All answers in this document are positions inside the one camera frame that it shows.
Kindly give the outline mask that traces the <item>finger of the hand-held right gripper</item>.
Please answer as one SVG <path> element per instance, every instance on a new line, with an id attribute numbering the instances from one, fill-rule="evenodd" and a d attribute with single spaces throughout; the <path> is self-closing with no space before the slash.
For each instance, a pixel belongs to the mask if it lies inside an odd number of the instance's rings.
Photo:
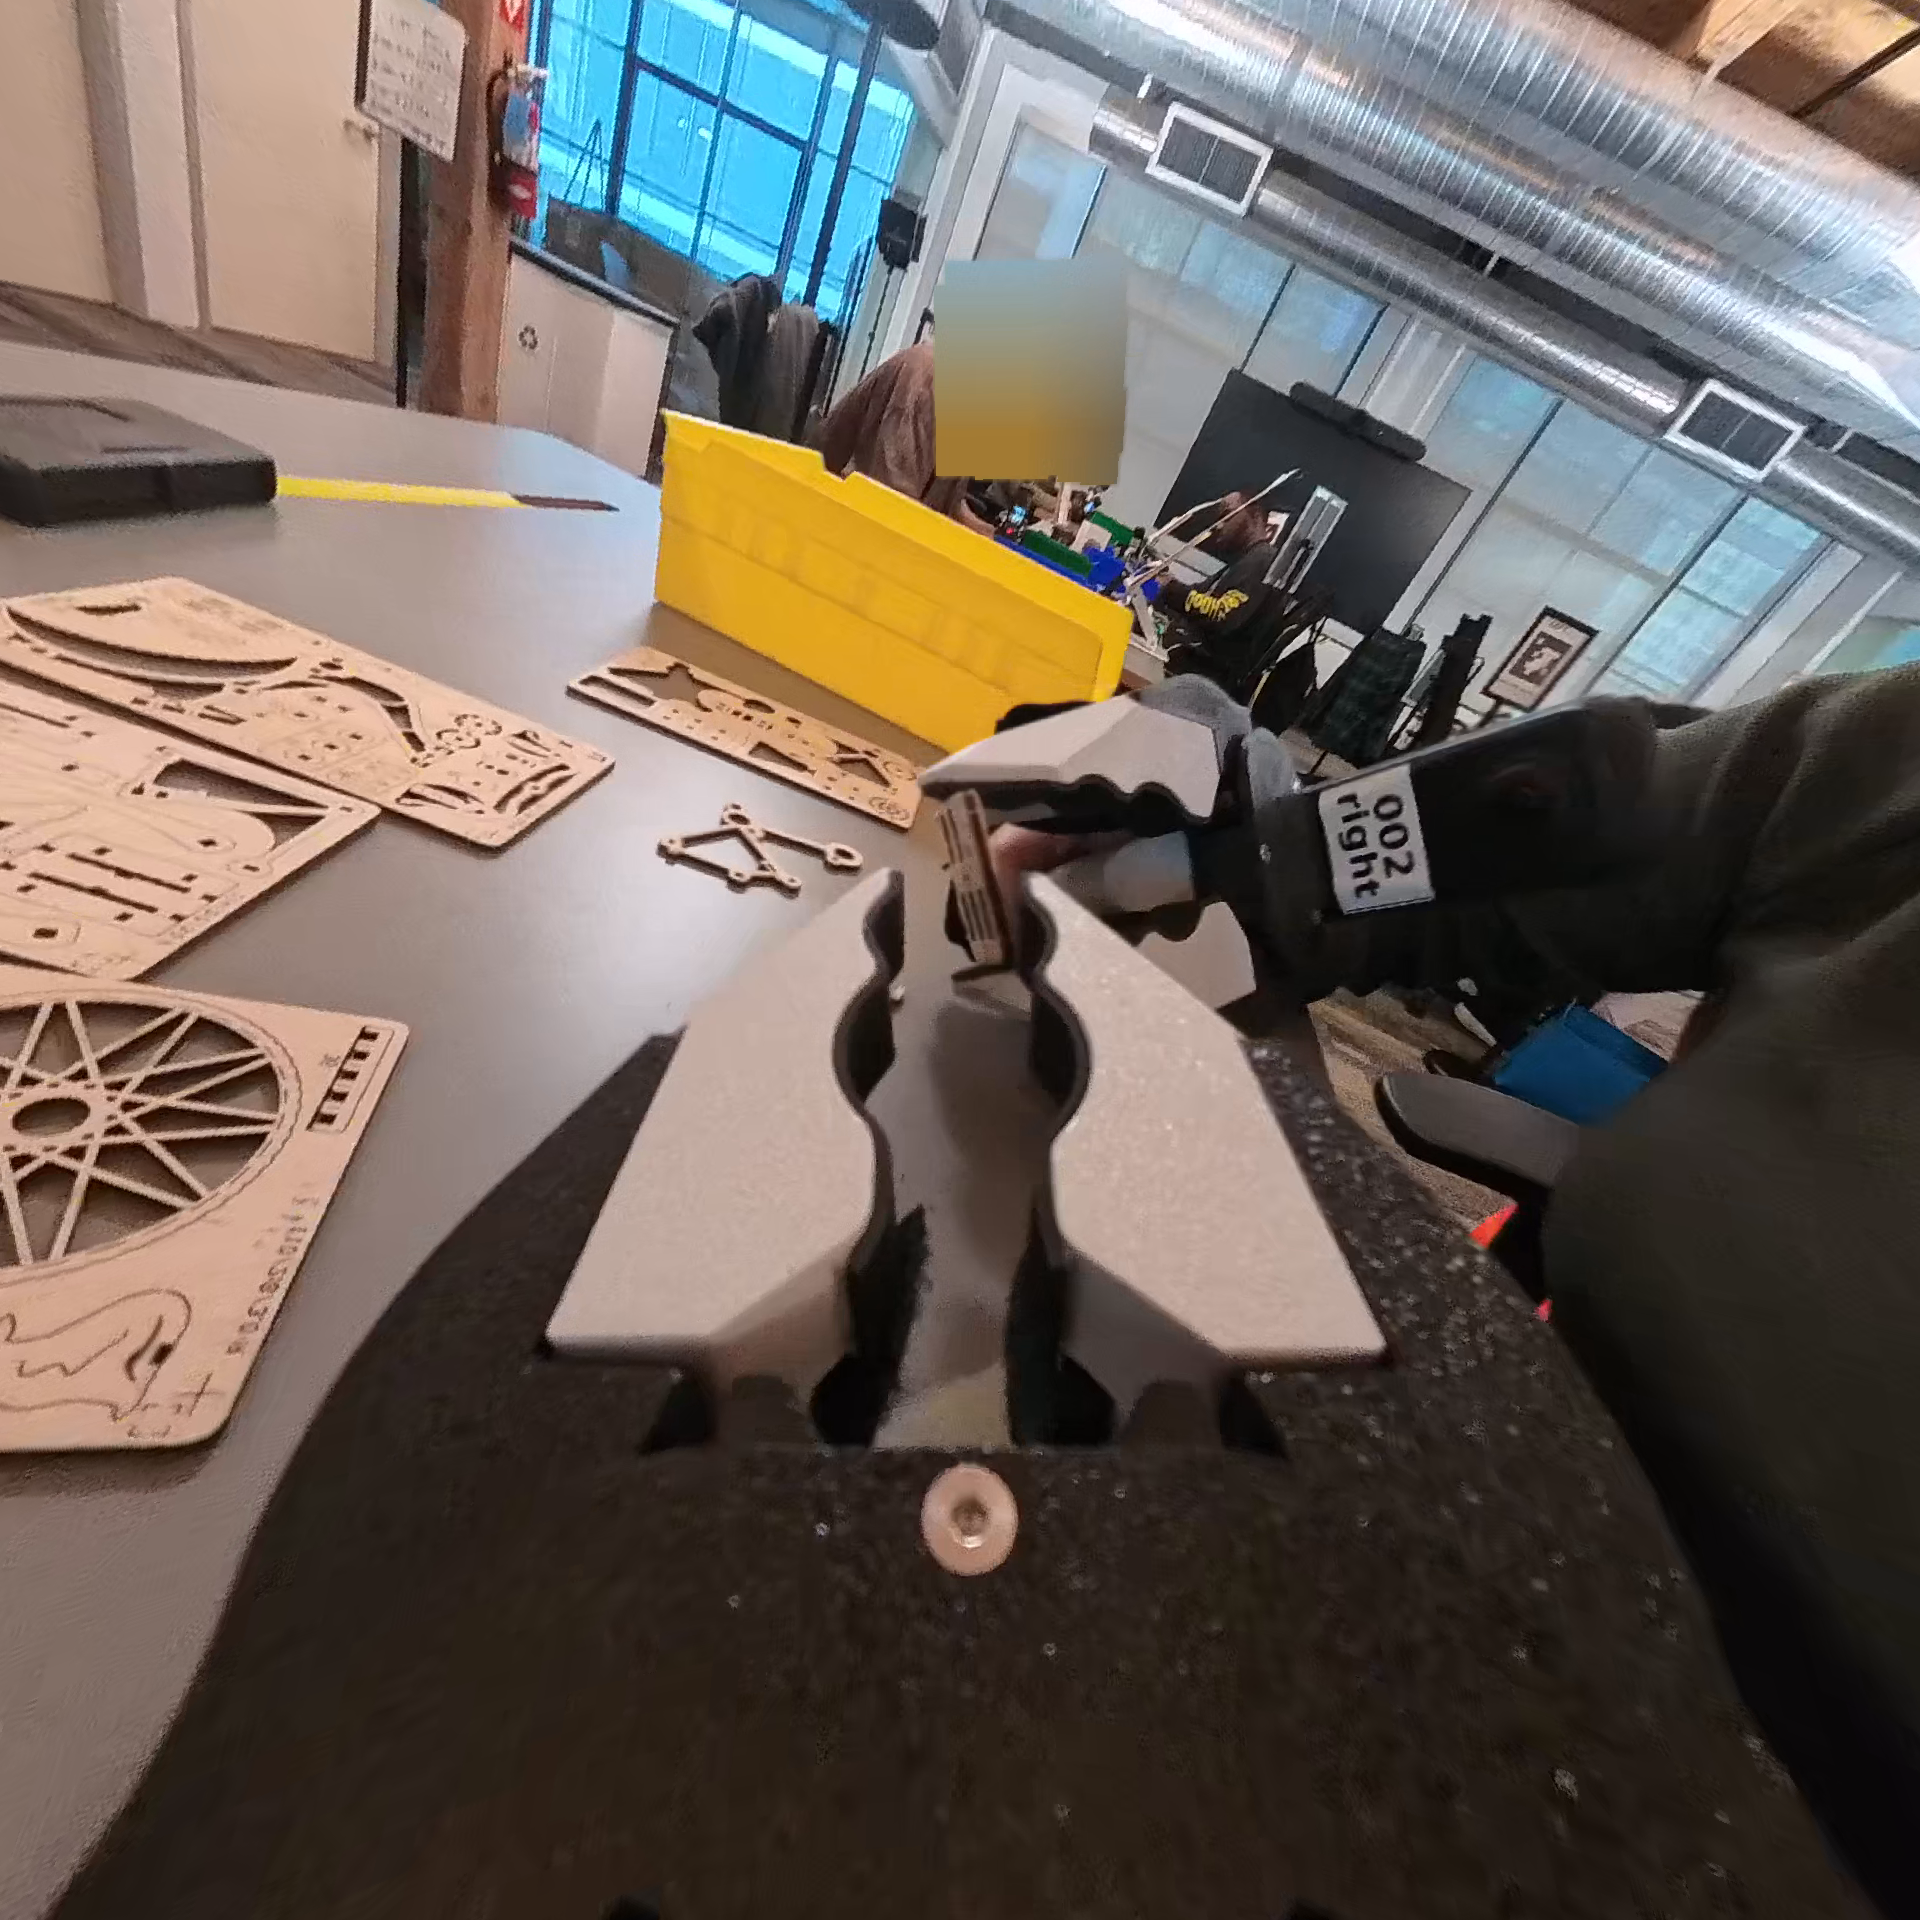
<path id="1" fill-rule="evenodd" d="M 1210 676 L 1100 702 L 1016 709 L 921 773 L 926 800 L 973 794 L 1048 833 L 1154 836 L 1250 822 L 1297 794 L 1297 759 Z"/>
<path id="2" fill-rule="evenodd" d="M 1204 890 L 1187 833 L 1047 830 L 1034 844 L 1047 849 L 1040 872 L 1174 984 L 1216 1012 L 1257 997 L 1253 936 L 1231 903 Z"/>

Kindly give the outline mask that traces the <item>black office chair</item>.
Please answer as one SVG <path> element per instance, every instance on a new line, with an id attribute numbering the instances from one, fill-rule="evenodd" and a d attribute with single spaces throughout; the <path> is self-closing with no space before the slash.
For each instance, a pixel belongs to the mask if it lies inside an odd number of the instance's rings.
<path id="1" fill-rule="evenodd" d="M 1374 1109 L 1410 1157 L 1506 1200 L 1484 1249 L 1546 1314 L 1544 1223 L 1583 1127 L 1493 1086 L 1424 1070 L 1377 1076 Z"/>

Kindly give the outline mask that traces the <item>framed picture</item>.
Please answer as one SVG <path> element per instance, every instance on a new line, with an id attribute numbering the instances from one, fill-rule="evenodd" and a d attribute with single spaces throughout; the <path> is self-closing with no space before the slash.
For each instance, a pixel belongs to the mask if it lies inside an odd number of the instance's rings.
<path id="1" fill-rule="evenodd" d="M 1598 633 L 1594 623 L 1546 606 L 1484 682 L 1484 697 L 1500 710 L 1538 710 Z"/>

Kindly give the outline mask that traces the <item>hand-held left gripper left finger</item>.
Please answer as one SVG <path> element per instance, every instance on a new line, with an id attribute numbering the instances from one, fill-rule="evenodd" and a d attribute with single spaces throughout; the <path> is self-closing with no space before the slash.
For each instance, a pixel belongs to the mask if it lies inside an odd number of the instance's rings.
<path id="1" fill-rule="evenodd" d="M 716 1400 L 771 1379 L 827 1443 L 871 1443 L 924 1257 L 868 1109 L 894 1064 L 904 904 L 904 873 L 877 867 L 691 1012 L 546 1323 L 551 1353 L 674 1367 Z"/>

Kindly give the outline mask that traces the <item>yellow tape strip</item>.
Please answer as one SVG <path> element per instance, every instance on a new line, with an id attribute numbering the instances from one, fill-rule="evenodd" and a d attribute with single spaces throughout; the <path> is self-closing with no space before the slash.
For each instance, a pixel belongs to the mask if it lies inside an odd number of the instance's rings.
<path id="1" fill-rule="evenodd" d="M 367 476 L 304 476 L 278 474 L 276 500 L 327 500 L 337 504 L 428 504 L 428 507 L 481 507 L 523 512 L 533 503 L 503 487 L 470 487 L 447 483 L 381 483 Z"/>

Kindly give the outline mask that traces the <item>small slotted wooden part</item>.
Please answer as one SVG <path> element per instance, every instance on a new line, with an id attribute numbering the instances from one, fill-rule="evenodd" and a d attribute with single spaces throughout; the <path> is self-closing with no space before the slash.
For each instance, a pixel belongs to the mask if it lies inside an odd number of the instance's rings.
<path id="1" fill-rule="evenodd" d="M 951 794 L 940 803 L 938 824 L 946 849 L 946 936 L 966 950 L 976 974 L 1007 972 L 1018 962 L 1018 924 L 996 866 L 996 829 L 980 797 Z"/>

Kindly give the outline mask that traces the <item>dark jacket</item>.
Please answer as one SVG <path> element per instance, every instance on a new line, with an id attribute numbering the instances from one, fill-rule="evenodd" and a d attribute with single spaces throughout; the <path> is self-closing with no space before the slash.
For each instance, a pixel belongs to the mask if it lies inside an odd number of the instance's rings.
<path id="1" fill-rule="evenodd" d="M 833 374 L 834 324 L 787 300 L 780 280 L 747 273 L 696 319 L 696 343 L 718 379 L 718 420 L 751 434 L 807 442 Z"/>

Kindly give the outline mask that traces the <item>large silver ceiling duct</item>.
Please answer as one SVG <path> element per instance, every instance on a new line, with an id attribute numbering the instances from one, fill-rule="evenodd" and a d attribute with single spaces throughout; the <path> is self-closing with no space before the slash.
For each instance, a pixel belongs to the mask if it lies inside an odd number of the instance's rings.
<path id="1" fill-rule="evenodd" d="M 993 3 L 1383 194 L 1656 303 L 1918 346 L 1918 180 L 1571 3 Z"/>

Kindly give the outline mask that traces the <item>narrow silver ceiling duct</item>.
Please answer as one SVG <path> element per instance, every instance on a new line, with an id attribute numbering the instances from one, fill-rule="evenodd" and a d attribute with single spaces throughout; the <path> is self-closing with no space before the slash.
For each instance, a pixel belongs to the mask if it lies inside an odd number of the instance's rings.
<path id="1" fill-rule="evenodd" d="M 1666 442 L 1668 450 L 1717 476 L 1751 483 L 1771 504 L 1813 520 L 1831 537 L 1878 552 L 1904 572 L 1918 572 L 1918 496 L 1913 492 L 1844 450 L 1816 446 L 1810 434 L 1797 434 L 1766 469 L 1744 469 L 1693 437 L 1693 417 L 1710 397 L 1723 397 L 1726 409 L 1741 409 L 1756 420 L 1781 413 L 1788 427 L 1804 427 L 1804 420 L 1783 413 L 1758 389 L 1634 353 L 1608 333 L 1530 300 L 1500 277 L 1471 272 L 1290 172 L 1266 164 L 1250 206 L 1228 212 L 1191 180 L 1161 169 L 1157 142 L 1170 113 L 1178 122 L 1194 120 L 1207 134 L 1241 137 L 1236 126 L 1180 100 L 1141 103 L 1133 92 L 1108 86 L 1093 107 L 1090 154 L 1174 202 L 1224 216 L 1271 254 L 1301 260 L 1356 292 L 1436 323 L 1468 347 L 1534 376 L 1608 423 Z"/>

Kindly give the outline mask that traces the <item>person's torso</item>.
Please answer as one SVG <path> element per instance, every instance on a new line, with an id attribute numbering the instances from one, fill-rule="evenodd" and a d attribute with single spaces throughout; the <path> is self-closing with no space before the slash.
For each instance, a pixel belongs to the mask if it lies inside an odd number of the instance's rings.
<path id="1" fill-rule="evenodd" d="M 1918 954 L 1793 967 L 1586 1132 L 1556 1326 L 1651 1480 L 1741 1696 L 1918 1914 Z"/>

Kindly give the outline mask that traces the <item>slotted wooden parts sheet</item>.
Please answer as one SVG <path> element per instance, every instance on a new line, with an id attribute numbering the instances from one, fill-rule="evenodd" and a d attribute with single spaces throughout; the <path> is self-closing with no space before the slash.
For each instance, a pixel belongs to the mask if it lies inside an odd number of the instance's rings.
<path id="1" fill-rule="evenodd" d="M 4 962 L 141 980 L 377 819 L 363 800 L 4 686 Z"/>

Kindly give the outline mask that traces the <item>yellow plastic bin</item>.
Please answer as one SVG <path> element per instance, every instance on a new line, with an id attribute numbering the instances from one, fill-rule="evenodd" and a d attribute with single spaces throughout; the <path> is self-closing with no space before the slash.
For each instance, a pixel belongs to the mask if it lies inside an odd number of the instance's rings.
<path id="1" fill-rule="evenodd" d="M 1133 613 L 818 450 L 664 413 L 656 599 L 930 744 L 1108 700 Z"/>

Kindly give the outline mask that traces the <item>plaid cloth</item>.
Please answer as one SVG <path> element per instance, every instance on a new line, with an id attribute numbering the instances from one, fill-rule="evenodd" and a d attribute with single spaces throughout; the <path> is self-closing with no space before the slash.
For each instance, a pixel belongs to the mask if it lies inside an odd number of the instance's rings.
<path id="1" fill-rule="evenodd" d="M 1314 744 L 1346 764 L 1380 759 L 1424 657 L 1417 624 L 1366 633 L 1330 686 L 1313 729 Z"/>

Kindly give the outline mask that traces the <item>black flat screen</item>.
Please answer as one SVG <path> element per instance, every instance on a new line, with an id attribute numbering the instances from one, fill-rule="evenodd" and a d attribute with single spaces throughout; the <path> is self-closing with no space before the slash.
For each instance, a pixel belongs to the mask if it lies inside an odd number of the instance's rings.
<path id="1" fill-rule="evenodd" d="M 1163 500 L 1163 516 L 1216 494 L 1256 494 L 1280 470 L 1290 479 L 1264 500 L 1266 512 L 1297 516 L 1318 487 L 1346 503 L 1306 582 L 1326 587 L 1333 620 L 1358 633 L 1393 620 L 1471 496 L 1424 460 L 1358 430 L 1356 409 L 1334 417 L 1330 400 L 1301 403 L 1247 372 L 1228 372 Z"/>

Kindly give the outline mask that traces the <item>person's right hand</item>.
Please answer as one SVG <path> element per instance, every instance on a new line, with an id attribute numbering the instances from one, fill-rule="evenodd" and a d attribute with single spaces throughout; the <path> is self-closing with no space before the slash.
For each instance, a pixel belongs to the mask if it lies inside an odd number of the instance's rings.
<path id="1" fill-rule="evenodd" d="M 988 833 L 988 862 L 998 884 L 1008 897 L 1018 897 L 1024 876 L 1063 867 L 1078 856 L 1104 850 L 1107 842 L 1108 842 L 1107 833 L 1063 833 L 1021 822 L 1003 822 Z"/>

